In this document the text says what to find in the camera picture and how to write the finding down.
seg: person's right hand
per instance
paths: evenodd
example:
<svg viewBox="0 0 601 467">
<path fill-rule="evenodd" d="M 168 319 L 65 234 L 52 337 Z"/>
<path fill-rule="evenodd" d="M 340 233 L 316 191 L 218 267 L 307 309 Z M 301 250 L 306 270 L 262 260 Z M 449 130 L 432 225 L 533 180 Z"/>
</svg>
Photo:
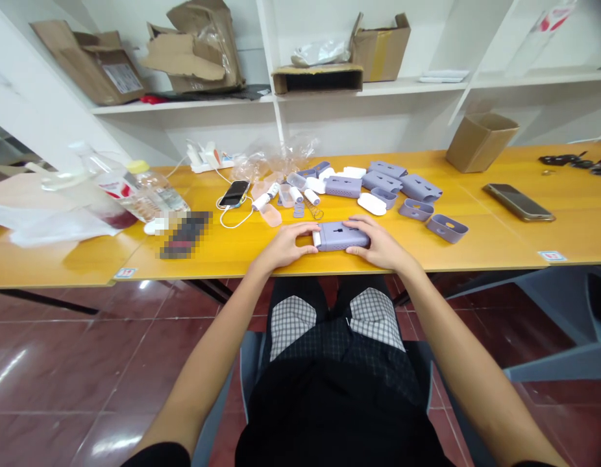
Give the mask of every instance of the person's right hand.
<svg viewBox="0 0 601 467">
<path fill-rule="evenodd" d="M 374 266 L 391 269 L 407 276 L 424 273 L 417 260 L 385 230 L 378 222 L 366 215 L 350 216 L 346 227 L 361 230 L 370 237 L 370 247 L 349 246 L 346 253 L 361 256 Z"/>
</svg>

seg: smartphone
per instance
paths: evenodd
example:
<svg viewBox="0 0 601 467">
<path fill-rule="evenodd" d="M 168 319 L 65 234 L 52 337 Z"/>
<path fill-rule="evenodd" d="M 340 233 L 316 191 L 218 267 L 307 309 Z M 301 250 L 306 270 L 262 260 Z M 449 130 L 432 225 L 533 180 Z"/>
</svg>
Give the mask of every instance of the smartphone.
<svg viewBox="0 0 601 467">
<path fill-rule="evenodd" d="M 221 208 L 237 208 L 242 204 L 244 197 L 247 195 L 249 190 L 249 182 L 241 180 L 239 182 L 233 182 L 220 203 L 218 204 Z"/>
<path fill-rule="evenodd" d="M 505 208 L 525 222 L 552 222 L 556 218 L 544 207 L 536 204 L 519 190 L 506 184 L 487 184 L 482 188 Z"/>
</svg>

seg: shiny floor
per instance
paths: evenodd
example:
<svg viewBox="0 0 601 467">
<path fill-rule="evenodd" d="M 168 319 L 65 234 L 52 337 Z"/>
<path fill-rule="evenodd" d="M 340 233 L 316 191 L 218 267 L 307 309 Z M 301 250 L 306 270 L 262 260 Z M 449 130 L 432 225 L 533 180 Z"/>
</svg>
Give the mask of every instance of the shiny floor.
<svg viewBox="0 0 601 467">
<path fill-rule="evenodd" d="M 386 278 L 393 294 L 402 290 L 396 277 Z M 333 303 L 337 279 L 321 282 Z M 237 283 L 228 281 L 231 288 Z M 270 281 L 255 309 L 253 330 L 265 329 L 272 286 Z M 179 281 L 43 293 L 102 311 L 88 317 L 0 295 L 0 467 L 118 466 L 163 404 L 219 306 Z M 511 285 L 452 305 L 503 367 L 573 345 Z M 397 311 L 403 337 L 425 339 L 415 310 Z M 233 465 L 246 423 L 234 370 L 212 466 Z M 601 381 L 515 387 L 570 465 L 601 466 Z M 431 407 L 446 455 L 457 466 L 472 467 L 440 381 Z"/>
</svg>

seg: cardboard box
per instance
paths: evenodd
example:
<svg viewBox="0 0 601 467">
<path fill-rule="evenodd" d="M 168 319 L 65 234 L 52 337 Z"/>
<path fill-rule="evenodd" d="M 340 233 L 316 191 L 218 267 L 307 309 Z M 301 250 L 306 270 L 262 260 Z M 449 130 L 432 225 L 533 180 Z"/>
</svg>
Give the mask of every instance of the cardboard box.
<svg viewBox="0 0 601 467">
<path fill-rule="evenodd" d="M 462 173 L 484 172 L 519 131 L 519 124 L 501 115 L 466 115 L 446 153 Z"/>
<path fill-rule="evenodd" d="M 231 12 L 223 0 L 187 1 L 166 16 L 177 30 L 147 25 L 151 41 L 142 66 L 167 73 L 175 92 L 244 87 Z M 199 39 L 204 35 L 210 42 Z"/>
<path fill-rule="evenodd" d="M 357 23 L 363 17 L 359 13 Z M 352 40 L 352 63 L 363 67 L 363 82 L 394 81 L 400 73 L 411 27 L 404 13 L 396 15 L 396 27 L 359 29 Z"/>
<path fill-rule="evenodd" d="M 279 67 L 273 72 L 275 94 L 312 91 L 362 91 L 363 68 L 354 64 L 331 64 L 310 68 Z"/>
<path fill-rule="evenodd" d="M 145 85 L 121 46 L 118 31 L 73 32 L 67 21 L 31 23 L 58 64 L 98 105 L 117 105 L 145 95 Z"/>
</svg>

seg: purple plastic case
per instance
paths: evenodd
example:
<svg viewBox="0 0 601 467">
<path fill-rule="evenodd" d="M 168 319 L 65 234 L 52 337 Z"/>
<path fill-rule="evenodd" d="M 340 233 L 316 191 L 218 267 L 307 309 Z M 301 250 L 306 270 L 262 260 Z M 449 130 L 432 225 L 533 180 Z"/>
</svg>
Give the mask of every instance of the purple plastic case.
<svg viewBox="0 0 601 467">
<path fill-rule="evenodd" d="M 313 169 L 315 170 L 315 172 L 318 175 L 320 175 L 322 172 L 327 170 L 330 166 L 331 166 L 330 162 L 324 161 L 324 162 L 321 162 L 318 165 L 316 165 Z"/>
<path fill-rule="evenodd" d="M 372 191 L 374 188 L 382 188 L 391 193 L 398 193 L 402 188 L 402 182 L 397 178 L 390 177 L 381 172 L 368 172 L 362 178 L 363 187 Z"/>
<path fill-rule="evenodd" d="M 400 167 L 399 165 L 393 165 L 383 161 L 371 162 L 370 168 L 367 171 L 384 173 L 385 175 L 389 175 L 393 178 L 400 178 L 401 176 L 405 176 L 408 174 L 404 167 Z"/>
<path fill-rule="evenodd" d="M 443 214 L 435 214 L 430 218 L 426 227 L 444 240 L 450 243 L 456 243 L 469 232 L 469 227 L 462 225 L 460 222 L 456 222 L 454 219 L 450 219 Z"/>
<path fill-rule="evenodd" d="M 423 202 L 435 202 L 443 194 L 442 190 L 419 175 L 410 174 L 400 177 L 402 192 L 409 198 Z"/>
<path fill-rule="evenodd" d="M 318 174 L 315 169 L 305 169 L 303 171 L 297 171 L 297 174 L 303 178 L 307 178 L 309 176 L 318 178 Z"/>
<path fill-rule="evenodd" d="M 367 246 L 370 239 L 361 230 L 346 227 L 342 222 L 325 222 L 320 226 L 320 246 L 318 251 L 345 250 L 349 246 Z"/>
<path fill-rule="evenodd" d="M 325 193 L 357 199 L 361 195 L 361 184 L 362 181 L 358 178 L 330 176 L 325 179 Z"/>
<path fill-rule="evenodd" d="M 426 222 L 434 212 L 435 207 L 432 204 L 415 201 L 411 198 L 404 200 L 403 205 L 398 210 L 400 215 L 410 217 L 411 219 L 417 219 L 422 222 Z"/>
<path fill-rule="evenodd" d="M 383 200 L 385 204 L 387 204 L 388 211 L 393 208 L 393 205 L 396 204 L 396 199 L 398 199 L 398 195 L 395 193 L 378 187 L 373 188 L 370 193 L 372 193 L 376 198 Z"/>
</svg>

